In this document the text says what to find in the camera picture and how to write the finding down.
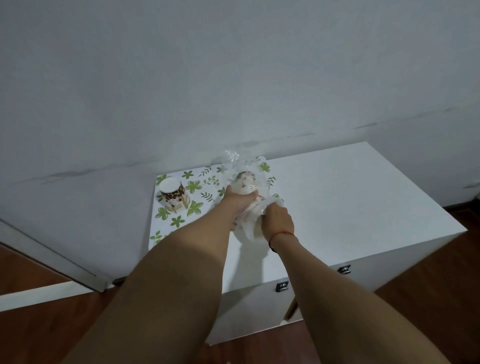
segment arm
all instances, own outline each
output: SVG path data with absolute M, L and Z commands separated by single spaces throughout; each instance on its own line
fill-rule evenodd
M 256 196 L 227 188 L 212 211 L 164 238 L 63 363 L 186 363 L 215 321 L 230 226 Z
M 287 209 L 268 207 L 262 230 L 294 232 Z M 410 322 L 373 293 L 338 274 L 293 235 L 277 234 L 278 253 L 322 363 L 448 363 Z

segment plastic bag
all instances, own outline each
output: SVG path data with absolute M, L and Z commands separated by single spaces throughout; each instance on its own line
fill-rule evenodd
M 258 196 L 245 211 L 237 216 L 237 226 L 241 227 L 246 237 L 253 242 L 265 242 L 262 234 L 262 215 L 268 205 L 277 203 L 283 206 L 281 198 L 270 196 L 264 171 L 256 160 L 240 159 L 234 151 L 227 151 L 228 162 L 223 170 L 226 184 L 231 184 L 232 191 L 237 194 L 249 194 L 258 190 Z

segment paper cup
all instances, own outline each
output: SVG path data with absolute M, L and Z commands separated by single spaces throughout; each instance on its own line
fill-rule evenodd
M 164 179 L 160 185 L 160 192 L 165 199 L 165 207 L 168 211 L 177 214 L 190 206 L 190 196 L 179 180 L 173 177 Z

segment hand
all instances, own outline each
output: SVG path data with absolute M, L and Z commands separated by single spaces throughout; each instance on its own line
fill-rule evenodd
M 262 232 L 268 242 L 279 231 L 288 231 L 293 234 L 294 230 L 292 216 L 285 207 L 280 207 L 277 204 L 268 205 L 266 214 L 262 219 Z
M 232 191 L 232 186 L 228 185 L 225 190 L 225 196 L 221 203 L 230 206 L 235 214 L 245 210 L 258 196 L 258 191 L 251 194 L 236 194 Z

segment cabinet drawer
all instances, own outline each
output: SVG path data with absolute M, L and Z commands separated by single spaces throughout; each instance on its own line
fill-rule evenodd
M 214 345 L 280 325 L 294 297 L 288 277 L 222 294 L 207 344 Z M 288 289 L 276 292 L 277 284 Z
M 350 273 L 347 274 L 347 277 L 367 290 L 374 291 L 438 248 L 447 244 L 457 235 L 458 234 L 446 236 L 428 242 L 390 250 L 381 254 L 366 256 L 361 259 L 331 266 L 331 268 L 338 271 L 340 268 L 350 265 L 350 267 L 348 267 Z

